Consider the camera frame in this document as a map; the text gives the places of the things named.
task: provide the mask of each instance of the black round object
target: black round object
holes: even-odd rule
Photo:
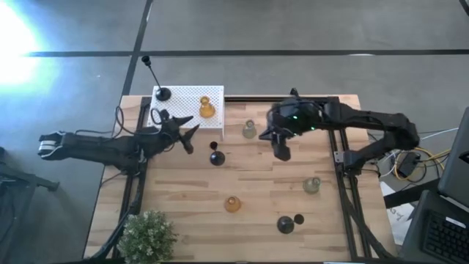
[[[215,151],[210,155],[210,163],[215,166],[221,166],[225,163],[225,154],[220,151]]]
[[[305,218],[304,218],[304,216],[301,215],[301,214],[297,214],[297,215],[293,218],[293,220],[295,221],[296,224],[302,224],[302,223],[305,222]]]
[[[143,56],[141,58],[141,61],[146,65],[146,66],[150,66],[152,64],[152,62],[149,60],[149,56]]]
[[[293,232],[293,229],[295,228],[295,223],[293,222],[293,219],[291,219],[290,217],[282,216],[277,221],[277,228],[278,228],[278,231],[280,231],[281,233],[290,234],[291,232]]]
[[[166,87],[161,87],[156,91],[156,99],[160,101],[168,100],[171,97],[171,90]]]
[[[217,147],[218,147],[218,143],[217,142],[210,142],[210,148],[212,150],[217,150]]]

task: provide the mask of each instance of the wooden tabletop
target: wooden tabletop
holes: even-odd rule
[[[357,95],[339,97],[342,103],[360,108]],[[127,128],[135,128],[140,102],[141,96],[122,98]],[[269,107],[270,103],[226,103],[223,141],[220,131],[199,129],[192,141],[192,155],[178,143],[149,162],[141,210],[163,211],[174,222],[179,234],[174,260],[349,260],[327,131],[289,140],[292,159],[280,161],[274,158],[269,142],[245,139],[241,134],[249,119],[261,133]],[[364,129],[348,128],[347,137],[351,149],[369,143]],[[218,150],[226,155],[220,167],[209,162],[212,141],[218,142]],[[117,172],[106,167],[103,180]],[[309,177],[321,178],[319,193],[303,191],[302,182]],[[101,188],[85,256],[93,255],[117,225],[124,186],[125,177],[121,176]],[[395,253],[376,174],[363,171],[358,189],[367,225],[384,247]],[[241,209],[228,213],[224,200],[233,195],[241,200]],[[293,218],[298,213],[304,216],[304,223],[296,224],[288,235],[281,234],[276,227],[278,218]],[[357,228],[354,234],[362,255]]]

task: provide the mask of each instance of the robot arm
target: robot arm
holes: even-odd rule
[[[300,98],[295,89],[292,98],[274,104],[267,113],[267,130],[259,139],[271,141],[274,156],[282,161],[291,158],[287,139],[316,129],[340,130],[366,128],[385,131],[384,137],[360,150],[335,153],[346,172],[361,173],[363,165],[394,149],[412,150],[420,141],[416,126],[403,114],[384,114],[352,109],[343,103],[318,104]]]
[[[176,142],[181,142],[188,154],[193,152],[191,138],[199,128],[180,134],[180,126],[193,117],[169,118],[166,110],[159,112],[161,128],[143,128],[132,136],[106,138],[84,136],[76,133],[55,132],[40,137],[39,156],[47,161],[77,158],[113,165],[117,169],[135,174],[139,171],[142,158],[160,154]]]

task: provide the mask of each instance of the sunlight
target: sunlight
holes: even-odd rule
[[[36,40],[28,26],[8,7],[0,3],[0,90],[2,84],[27,82],[37,66],[38,59],[22,55],[37,50]]]

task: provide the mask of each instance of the black microphone base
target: black microphone base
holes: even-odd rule
[[[161,87],[158,91],[156,91],[156,99],[160,101],[165,101],[171,98],[171,90],[166,87]]]

